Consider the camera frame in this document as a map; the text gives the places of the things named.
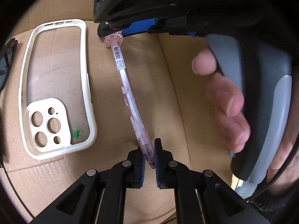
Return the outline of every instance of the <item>blue part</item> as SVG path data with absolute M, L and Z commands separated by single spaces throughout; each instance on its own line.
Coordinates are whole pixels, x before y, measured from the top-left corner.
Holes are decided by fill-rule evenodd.
M 143 187 L 144 182 L 144 172 L 145 172 L 145 157 L 142 156 L 141 168 L 140 168 L 140 187 Z
M 129 28 L 122 30 L 122 35 L 129 36 L 133 34 L 143 33 L 155 24 L 156 19 L 154 18 L 133 22 Z
M 156 156 L 156 182 L 157 182 L 157 187 L 160 188 L 160 172 L 159 172 L 159 162 L 158 162 L 158 157 Z
M 190 35 L 192 37 L 198 37 L 198 35 L 196 34 L 196 32 L 190 32 L 190 31 L 188 31 L 187 35 Z

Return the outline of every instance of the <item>cardboard surface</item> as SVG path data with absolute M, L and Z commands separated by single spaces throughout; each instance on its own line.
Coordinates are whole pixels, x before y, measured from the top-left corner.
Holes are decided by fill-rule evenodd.
M 93 0 L 39 0 L 12 32 L 19 43 L 0 97 L 4 164 L 19 196 L 34 215 L 89 168 L 109 169 L 137 148 L 111 50 L 98 38 L 98 25 L 90 21 L 86 22 L 87 63 L 98 126 L 96 142 L 84 151 L 43 161 L 29 157 L 23 147 L 17 97 L 31 29 L 61 19 L 92 20 L 92 10 Z M 49 45 L 47 40 L 44 43 L 45 47 Z M 199 38 L 143 34 L 125 38 L 121 48 L 150 137 L 160 137 L 163 148 L 193 170 L 212 169 L 229 183 L 230 157 L 217 137 L 213 106 L 205 97 L 209 77 L 195 75 L 191 69 L 192 58 L 205 46 L 205 40 Z M 0 178 L 29 221 L 2 171 Z M 144 188 L 127 192 L 125 223 L 158 224 L 174 212 L 173 191 L 158 190 L 155 171 L 147 165 Z
M 214 121 L 214 106 L 205 96 L 210 76 L 193 73 L 192 59 L 207 46 L 204 38 L 158 35 L 178 98 L 191 167 L 202 172 L 213 170 L 228 185 L 231 157 L 219 138 Z

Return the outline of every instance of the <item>sunglasses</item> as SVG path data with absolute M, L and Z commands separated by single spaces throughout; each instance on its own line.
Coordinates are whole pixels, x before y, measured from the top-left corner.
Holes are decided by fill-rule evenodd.
M 0 93 L 5 87 L 5 83 L 8 78 L 8 73 L 11 68 L 11 62 L 13 59 L 13 55 L 16 51 L 17 45 L 18 45 L 18 41 L 15 38 L 12 38 L 0 51 Z M 3 168 L 2 141 L 3 141 L 3 137 L 2 137 L 2 127 L 1 127 L 1 119 L 0 119 L 0 168 Z

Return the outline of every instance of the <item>black cable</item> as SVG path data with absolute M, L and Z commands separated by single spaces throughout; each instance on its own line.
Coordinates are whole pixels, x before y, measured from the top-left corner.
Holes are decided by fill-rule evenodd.
M 279 168 L 277 173 L 273 176 L 273 178 L 267 184 L 265 184 L 262 188 L 260 188 L 257 192 L 253 193 L 252 196 L 247 197 L 244 200 L 250 201 L 250 200 L 254 199 L 255 197 L 259 196 L 260 194 L 262 194 L 263 192 L 265 192 L 267 190 L 267 188 L 269 188 L 282 175 L 282 173 L 285 171 L 285 169 L 289 166 L 291 161 L 294 159 L 298 150 L 299 150 L 299 137 L 297 137 L 295 144 L 294 144 L 292 150 L 290 151 L 288 157 L 286 158 L 286 160 L 284 161 L 282 166 Z
M 25 205 L 25 203 L 22 201 L 22 199 L 21 199 L 20 196 L 18 195 L 18 193 L 17 193 L 15 187 L 13 186 L 13 184 L 12 184 L 12 182 L 11 182 L 9 176 L 8 176 L 8 173 L 7 173 L 6 169 L 5 169 L 4 164 L 3 164 L 3 169 L 4 169 L 5 175 L 6 175 L 7 179 L 8 179 L 8 181 L 9 181 L 9 183 L 10 183 L 10 185 L 11 185 L 11 187 L 12 187 L 14 193 L 15 193 L 15 195 L 17 196 L 17 198 L 19 199 L 20 203 L 21 203 L 22 206 L 25 208 L 25 210 L 28 212 L 28 214 L 32 217 L 32 219 L 34 219 L 35 216 L 34 216 L 34 215 L 31 213 L 31 211 L 27 208 L 27 206 Z
M 168 224 L 169 222 L 172 222 L 176 220 L 176 217 L 169 219 L 168 221 L 163 222 L 162 224 Z

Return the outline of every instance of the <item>finger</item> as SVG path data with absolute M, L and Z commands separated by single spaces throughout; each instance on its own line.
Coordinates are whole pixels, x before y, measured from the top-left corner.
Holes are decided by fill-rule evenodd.
M 207 98 L 229 117 L 238 115 L 244 105 L 242 92 L 232 81 L 218 72 L 210 79 L 206 94 Z
M 287 167 L 287 169 L 282 173 L 282 175 L 268 188 L 272 194 L 282 194 L 287 189 L 291 188 L 295 182 L 299 179 L 299 152 L 295 155 L 294 159 Z M 267 172 L 267 182 L 270 181 L 277 173 L 278 169 L 268 169 Z
M 208 75 L 216 69 L 216 59 L 209 48 L 204 48 L 192 61 L 192 70 L 195 74 Z
M 250 127 L 244 115 L 239 113 L 234 117 L 228 117 L 216 108 L 215 117 L 219 131 L 225 136 L 227 147 L 235 153 L 240 152 L 250 135 Z

